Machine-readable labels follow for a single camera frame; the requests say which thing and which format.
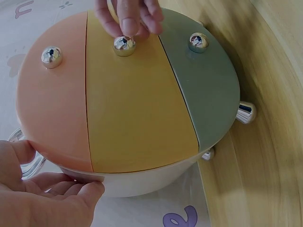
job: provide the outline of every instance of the yellow lid section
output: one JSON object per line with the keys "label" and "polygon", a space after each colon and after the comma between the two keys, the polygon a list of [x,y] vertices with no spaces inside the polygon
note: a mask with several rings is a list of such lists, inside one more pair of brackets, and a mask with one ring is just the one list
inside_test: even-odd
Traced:
{"label": "yellow lid section", "polygon": [[128,57],[88,14],[86,99],[94,172],[157,168],[198,153],[197,137],[160,43],[151,35]]}

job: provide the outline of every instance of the pot handle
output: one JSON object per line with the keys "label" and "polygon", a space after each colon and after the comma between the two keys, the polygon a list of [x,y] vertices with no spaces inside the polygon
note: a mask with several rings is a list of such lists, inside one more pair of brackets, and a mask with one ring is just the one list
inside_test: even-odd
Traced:
{"label": "pot handle", "polygon": [[243,124],[249,124],[254,121],[257,115],[256,107],[253,103],[240,102],[236,119]]}
{"label": "pot handle", "polygon": [[[25,139],[26,138],[23,135],[22,130],[19,128],[11,134],[8,141],[17,142],[19,140],[25,140]],[[41,169],[45,160],[46,159],[36,151],[35,158],[32,162],[30,162],[28,164],[20,165],[21,170],[22,170],[22,179],[26,180],[26,179],[34,176]]]}

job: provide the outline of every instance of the pot lid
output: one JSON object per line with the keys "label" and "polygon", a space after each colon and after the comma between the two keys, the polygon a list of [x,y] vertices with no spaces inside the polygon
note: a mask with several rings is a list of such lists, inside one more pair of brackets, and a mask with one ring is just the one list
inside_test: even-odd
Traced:
{"label": "pot lid", "polygon": [[[37,39],[20,70],[17,112],[40,154],[77,171],[142,171],[206,151],[229,130],[240,90],[227,54],[197,22],[163,13],[163,34],[127,57],[92,11]],[[194,32],[209,39],[203,53],[188,48]]]}

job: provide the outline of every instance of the green lid section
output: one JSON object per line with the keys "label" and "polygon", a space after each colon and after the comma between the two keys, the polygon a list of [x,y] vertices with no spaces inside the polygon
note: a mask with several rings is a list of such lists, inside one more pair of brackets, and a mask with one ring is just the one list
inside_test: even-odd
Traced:
{"label": "green lid section", "polygon": [[[205,151],[228,132],[236,118],[238,77],[228,55],[207,29],[180,13],[162,10],[165,19],[160,40],[187,104],[199,151]],[[204,53],[192,52],[187,45],[195,32],[209,39]]]}

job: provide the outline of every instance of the pot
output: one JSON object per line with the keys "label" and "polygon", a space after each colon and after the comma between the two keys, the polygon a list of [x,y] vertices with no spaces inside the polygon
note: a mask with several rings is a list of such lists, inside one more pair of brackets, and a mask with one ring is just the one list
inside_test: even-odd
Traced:
{"label": "pot", "polygon": [[92,11],[42,34],[20,69],[17,113],[39,154],[104,196],[156,191],[255,117],[237,74],[201,24],[163,9],[147,41],[110,37]]}

